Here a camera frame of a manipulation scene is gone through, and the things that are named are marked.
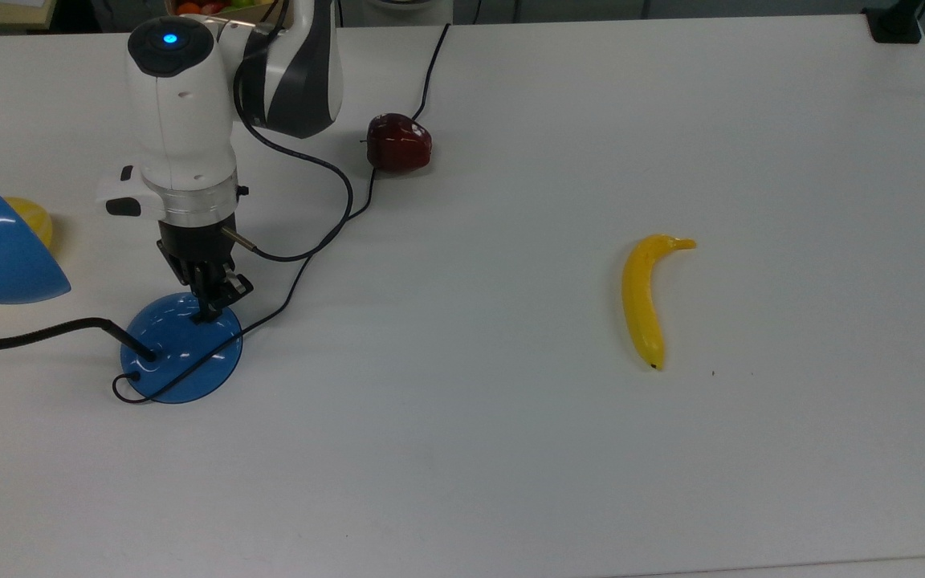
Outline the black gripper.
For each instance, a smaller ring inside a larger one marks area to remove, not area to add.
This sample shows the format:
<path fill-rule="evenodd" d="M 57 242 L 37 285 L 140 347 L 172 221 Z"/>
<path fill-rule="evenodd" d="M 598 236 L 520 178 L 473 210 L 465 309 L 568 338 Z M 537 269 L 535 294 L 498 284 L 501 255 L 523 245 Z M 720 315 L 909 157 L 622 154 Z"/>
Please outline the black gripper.
<path fill-rule="evenodd" d="M 234 215 L 201 227 L 158 222 L 159 250 L 177 281 L 189 287 L 198 301 L 199 311 L 192 315 L 194 324 L 213 322 L 222 314 L 222 307 L 230 307 L 254 291 L 245 275 L 227 273 L 234 270 L 234 241 L 222 233 L 225 227 L 234 230 Z M 221 297 L 222 306 L 217 306 Z"/>

